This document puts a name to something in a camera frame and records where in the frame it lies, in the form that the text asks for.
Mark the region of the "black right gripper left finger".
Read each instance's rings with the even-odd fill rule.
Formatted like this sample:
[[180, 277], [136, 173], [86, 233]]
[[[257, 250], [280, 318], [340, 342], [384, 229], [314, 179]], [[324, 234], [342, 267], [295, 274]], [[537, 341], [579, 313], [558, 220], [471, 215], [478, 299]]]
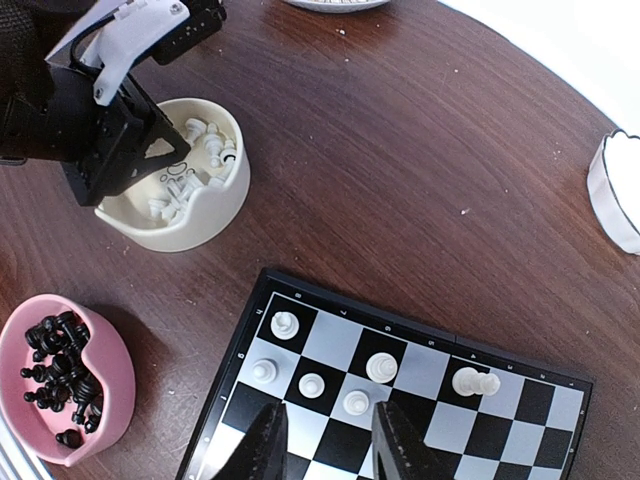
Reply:
[[285, 479], [287, 445], [286, 405], [269, 403], [258, 413], [239, 445], [212, 479]]

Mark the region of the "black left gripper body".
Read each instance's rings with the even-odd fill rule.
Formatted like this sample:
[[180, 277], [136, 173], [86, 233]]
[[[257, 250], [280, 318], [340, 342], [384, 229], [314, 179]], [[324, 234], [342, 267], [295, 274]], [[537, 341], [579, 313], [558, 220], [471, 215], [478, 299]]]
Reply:
[[88, 132], [63, 164], [78, 203], [96, 206], [186, 158], [191, 147], [133, 78], [151, 58], [168, 65], [218, 32], [220, 1], [123, 1], [74, 35], [70, 67], [92, 86], [83, 101]]

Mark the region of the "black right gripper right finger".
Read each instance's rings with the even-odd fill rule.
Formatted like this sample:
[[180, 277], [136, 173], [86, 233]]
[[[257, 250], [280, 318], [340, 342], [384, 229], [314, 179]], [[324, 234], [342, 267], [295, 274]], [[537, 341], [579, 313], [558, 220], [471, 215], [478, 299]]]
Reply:
[[371, 433], [375, 479], [453, 478], [396, 403], [382, 401], [375, 404]]

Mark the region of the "white rook corner piece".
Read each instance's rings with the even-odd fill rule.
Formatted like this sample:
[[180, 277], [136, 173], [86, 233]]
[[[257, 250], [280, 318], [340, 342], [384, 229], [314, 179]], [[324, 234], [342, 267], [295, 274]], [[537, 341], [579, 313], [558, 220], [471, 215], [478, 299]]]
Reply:
[[297, 316], [288, 311], [276, 312], [271, 319], [271, 332], [279, 340], [293, 339], [299, 332], [300, 323]]

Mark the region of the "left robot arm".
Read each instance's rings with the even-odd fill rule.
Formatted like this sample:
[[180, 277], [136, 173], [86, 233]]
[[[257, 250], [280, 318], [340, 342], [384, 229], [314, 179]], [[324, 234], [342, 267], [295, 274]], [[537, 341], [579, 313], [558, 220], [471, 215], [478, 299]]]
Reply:
[[132, 76], [218, 32], [219, 1], [5, 1], [1, 161], [59, 163], [95, 206], [186, 158], [191, 143]]

